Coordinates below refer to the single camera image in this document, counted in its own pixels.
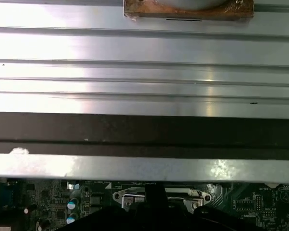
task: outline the capacitor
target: capacitor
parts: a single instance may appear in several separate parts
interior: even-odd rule
[[[50,221],[49,220],[42,220],[39,223],[38,231],[46,230],[49,226],[50,226]]]
[[[29,207],[27,207],[27,208],[24,209],[24,214],[30,214],[30,213],[32,213],[34,210],[37,209],[37,207],[38,207],[38,206],[37,206],[36,204],[30,205]]]
[[[78,203],[78,200],[76,198],[73,198],[67,203],[67,208],[70,210],[73,210],[74,208],[76,208],[77,203]]]
[[[71,213],[68,218],[66,219],[67,224],[73,223],[75,220],[78,219],[77,213]]]
[[[80,188],[80,184],[75,184],[74,185],[74,189],[79,189]]]

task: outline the metal surface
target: metal surface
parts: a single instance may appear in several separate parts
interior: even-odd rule
[[[289,183],[289,161],[0,154],[0,177]]]
[[[245,23],[122,6],[0,0],[0,112],[289,119],[289,0]]]
[[[11,227],[0,226],[0,231],[11,231]]]

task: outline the screw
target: screw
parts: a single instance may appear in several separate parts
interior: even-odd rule
[[[198,208],[198,206],[199,206],[198,202],[193,202],[193,203],[192,203],[193,209]]]
[[[204,199],[205,199],[206,201],[209,201],[209,200],[211,199],[211,197],[208,196],[208,195],[206,195],[206,196],[204,197]]]

